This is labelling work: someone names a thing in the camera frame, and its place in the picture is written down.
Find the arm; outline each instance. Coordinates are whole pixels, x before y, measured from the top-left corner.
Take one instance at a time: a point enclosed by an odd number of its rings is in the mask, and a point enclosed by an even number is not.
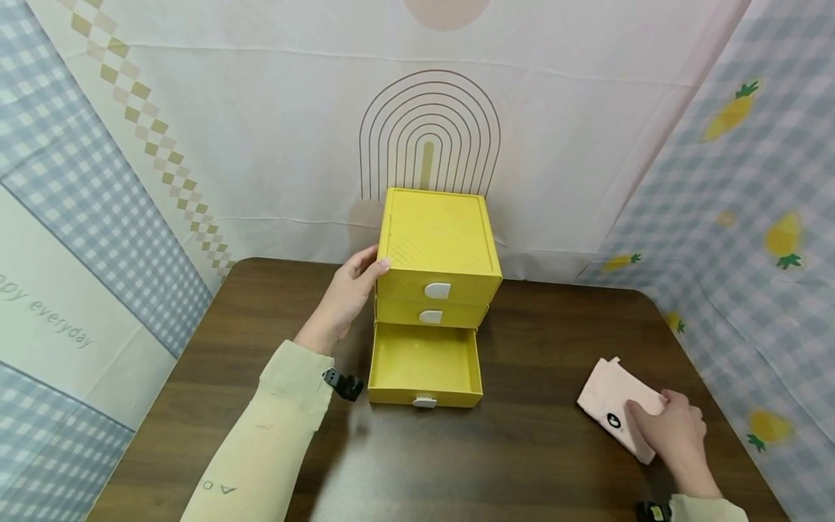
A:
[[[685,395],[663,390],[666,406],[661,415],[648,414],[640,404],[626,407],[646,442],[661,456],[679,494],[670,501],[673,522],[701,522],[722,518],[726,522],[747,522],[745,511],[722,498],[707,467],[704,439],[707,425],[701,410],[691,406]]]
[[[258,388],[200,478],[182,520],[284,519],[307,446],[331,401],[322,374],[388,269],[377,248],[337,270],[316,311],[294,342],[284,341],[261,373]]]

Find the printed arch design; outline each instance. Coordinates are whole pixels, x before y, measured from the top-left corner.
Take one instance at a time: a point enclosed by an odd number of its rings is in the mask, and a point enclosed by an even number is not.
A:
[[[486,196],[502,141],[489,96],[463,74],[411,73],[368,105],[359,134],[364,200],[388,186]]]

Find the checkered pattern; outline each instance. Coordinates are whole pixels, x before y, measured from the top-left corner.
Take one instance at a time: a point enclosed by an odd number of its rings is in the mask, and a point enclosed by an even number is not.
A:
[[[0,13],[0,184],[178,357],[210,291],[23,0]]]
[[[113,85],[113,99],[124,106],[124,118],[135,125],[134,135],[142,140],[160,180],[170,186],[169,195],[190,223],[200,248],[225,276],[235,264],[229,246],[213,224],[209,207],[200,202],[203,195],[183,166],[185,157],[176,150],[177,140],[170,136],[159,107],[149,101],[150,87],[139,81],[139,66],[128,58],[130,46],[116,38],[117,23],[102,11],[103,0],[57,1],[70,10],[69,27],[86,38],[87,55],[101,64],[100,78]]]
[[[785,443],[746,446],[792,519],[810,521],[835,513],[834,57],[828,0],[743,18],[579,279],[646,291],[677,313],[682,345],[743,441],[754,408],[791,422]],[[705,140],[754,80],[747,118]],[[783,269],[786,252],[767,238],[787,213],[799,216],[788,245],[800,266]],[[606,263],[634,252],[641,261]]]
[[[133,434],[0,363],[0,519],[84,519]]]

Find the black device on wrist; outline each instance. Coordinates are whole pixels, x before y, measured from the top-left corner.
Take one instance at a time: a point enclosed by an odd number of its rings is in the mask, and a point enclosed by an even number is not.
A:
[[[324,372],[322,376],[325,382],[337,391],[337,395],[352,403],[357,401],[357,398],[362,393],[365,383],[360,378],[353,375],[342,375],[335,368],[331,368]]]

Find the hand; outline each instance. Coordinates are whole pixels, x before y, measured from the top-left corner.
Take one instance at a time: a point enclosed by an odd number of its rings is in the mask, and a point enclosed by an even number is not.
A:
[[[664,460],[681,493],[700,499],[721,499],[722,493],[707,467],[707,425],[701,410],[691,406],[681,393],[663,390],[661,395],[666,399],[661,415],[648,414],[635,401],[626,402],[640,434]]]
[[[388,271],[387,259],[374,261],[377,246],[370,246],[339,267],[319,306],[301,328],[294,342],[313,352],[330,355],[365,306],[377,278]]]

